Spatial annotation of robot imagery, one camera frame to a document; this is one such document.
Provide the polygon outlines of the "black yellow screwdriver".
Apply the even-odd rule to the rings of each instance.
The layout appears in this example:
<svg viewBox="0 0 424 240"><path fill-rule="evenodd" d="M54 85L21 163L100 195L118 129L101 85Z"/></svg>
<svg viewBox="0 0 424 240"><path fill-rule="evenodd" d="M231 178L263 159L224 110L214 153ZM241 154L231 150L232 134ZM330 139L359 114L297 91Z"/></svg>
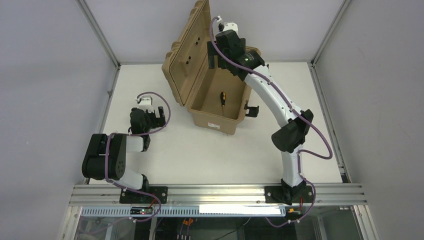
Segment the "black yellow screwdriver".
<svg viewBox="0 0 424 240"><path fill-rule="evenodd" d="M220 93L220 103L222 108L222 116L225 117L226 93L224 91Z"/></svg>

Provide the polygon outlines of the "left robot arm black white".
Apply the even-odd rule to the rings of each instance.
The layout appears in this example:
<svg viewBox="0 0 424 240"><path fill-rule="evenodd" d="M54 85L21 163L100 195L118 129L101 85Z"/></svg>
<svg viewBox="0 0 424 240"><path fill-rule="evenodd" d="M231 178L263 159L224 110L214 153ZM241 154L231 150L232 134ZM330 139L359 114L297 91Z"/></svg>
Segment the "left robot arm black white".
<svg viewBox="0 0 424 240"><path fill-rule="evenodd" d="M166 125L164 108L155 110L131 109L129 133L104 134L91 136L81 166L85 178L109 180L124 188L150 192L147 176L127 167L127 153L146 152L150 146L151 130Z"/></svg>

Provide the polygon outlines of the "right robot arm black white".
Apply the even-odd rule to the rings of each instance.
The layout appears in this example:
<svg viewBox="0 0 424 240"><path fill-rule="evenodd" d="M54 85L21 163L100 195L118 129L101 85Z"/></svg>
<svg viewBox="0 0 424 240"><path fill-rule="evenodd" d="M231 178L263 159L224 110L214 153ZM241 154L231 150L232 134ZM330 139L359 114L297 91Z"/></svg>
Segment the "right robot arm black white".
<svg viewBox="0 0 424 240"><path fill-rule="evenodd" d="M211 30L209 35L209 68L218 66L245 82L263 100L280 127L271 135L271 140L281 152L283 175L281 189L271 192L271 196L279 203L291 205L306 187L298 157L314 114L309 109L303 111L293 104L275 83L260 54L255 50L247 50L245 40L239 38L236 31L223 30L214 35Z"/></svg>

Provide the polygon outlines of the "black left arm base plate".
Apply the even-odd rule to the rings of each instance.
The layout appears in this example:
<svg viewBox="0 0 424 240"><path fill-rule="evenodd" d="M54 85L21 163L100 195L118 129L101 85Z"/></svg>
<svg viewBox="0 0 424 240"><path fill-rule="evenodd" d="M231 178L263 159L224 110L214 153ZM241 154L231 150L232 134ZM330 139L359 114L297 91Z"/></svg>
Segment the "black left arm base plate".
<svg viewBox="0 0 424 240"><path fill-rule="evenodd" d="M168 190L167 186L150 186L149 194L155 195L162 204L166 204L168 201ZM120 204L150 204L153 200L155 200L154 197L130 190L121 190L119 196Z"/></svg>

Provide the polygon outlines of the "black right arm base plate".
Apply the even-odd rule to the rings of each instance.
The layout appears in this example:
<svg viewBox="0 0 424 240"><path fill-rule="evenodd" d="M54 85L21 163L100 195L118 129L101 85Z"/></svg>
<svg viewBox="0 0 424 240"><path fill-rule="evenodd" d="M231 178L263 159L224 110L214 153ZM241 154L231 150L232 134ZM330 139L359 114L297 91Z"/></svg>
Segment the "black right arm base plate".
<svg viewBox="0 0 424 240"><path fill-rule="evenodd" d="M264 197L267 204L300 204L312 203L315 194L310 185L285 189L280 185L264 187Z"/></svg>

